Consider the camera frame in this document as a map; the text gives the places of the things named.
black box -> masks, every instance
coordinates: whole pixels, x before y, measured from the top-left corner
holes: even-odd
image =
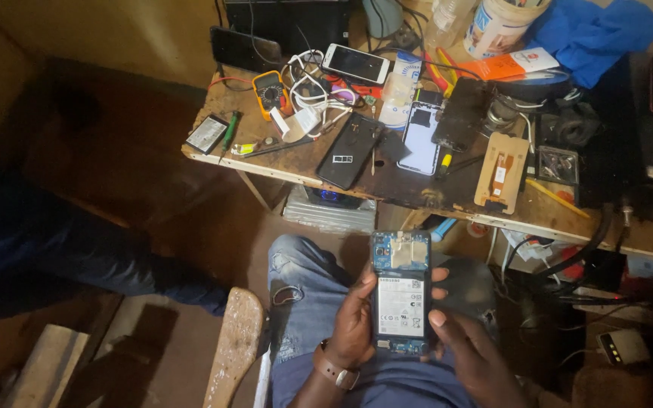
[[[251,33],[248,0],[224,0],[231,29]],[[349,0],[251,0],[253,35],[279,43],[285,55],[308,49],[297,24],[314,49],[327,51],[331,43],[349,45]]]

blue jeans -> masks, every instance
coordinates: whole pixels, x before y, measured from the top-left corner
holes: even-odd
[[[206,272],[153,254],[128,229],[0,172],[0,319],[64,300],[82,283],[165,295],[216,316],[228,298]]]
[[[268,259],[271,356],[276,366],[312,353],[331,337],[334,317],[354,279],[337,265],[332,253],[303,236],[280,236],[271,245]],[[446,288],[449,294],[433,303],[481,320],[495,336],[493,277],[487,265],[470,258],[449,258],[439,266],[448,268],[450,274],[435,286]]]

white bucket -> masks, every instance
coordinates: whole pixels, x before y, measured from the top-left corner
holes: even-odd
[[[478,60],[512,51],[550,3],[551,0],[543,0],[539,6],[518,7],[506,0],[483,0],[465,33],[465,49]]]

person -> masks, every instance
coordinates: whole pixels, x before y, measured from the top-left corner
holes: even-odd
[[[482,318],[480,322],[457,312],[431,310],[430,325],[439,338],[433,359],[375,351],[369,299],[377,278],[371,267],[365,268],[349,289],[352,280],[337,265],[334,255],[302,236],[280,236],[268,256],[274,408],[528,405],[485,328],[484,323],[495,323],[492,311],[481,310],[475,316]],[[462,293],[472,295],[453,304],[485,304],[484,295],[475,295],[480,292],[477,287],[484,284],[468,281],[475,277],[482,280],[485,273],[489,274],[486,265],[460,258],[446,264],[450,270],[432,270],[434,282],[472,285]],[[487,290],[492,297],[491,283]],[[458,284],[454,286],[459,292]],[[444,289],[433,286],[434,299],[446,295]],[[453,285],[447,298],[451,297]],[[327,360],[330,371],[324,371],[321,359]],[[359,377],[350,390],[337,385],[336,374],[341,377],[356,372]]]
[[[128,229],[0,171],[0,319],[71,298],[82,284],[165,295],[215,316],[228,300],[206,272],[154,254]]]

ripped jeans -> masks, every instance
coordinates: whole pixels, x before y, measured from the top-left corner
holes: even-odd
[[[310,354],[334,329],[334,317],[354,279],[334,254],[308,238],[282,235],[268,251],[271,293],[271,358],[274,366]],[[439,265],[450,274],[433,284],[448,290],[436,306],[482,320],[495,338],[493,277],[487,265],[471,258],[449,258]]]

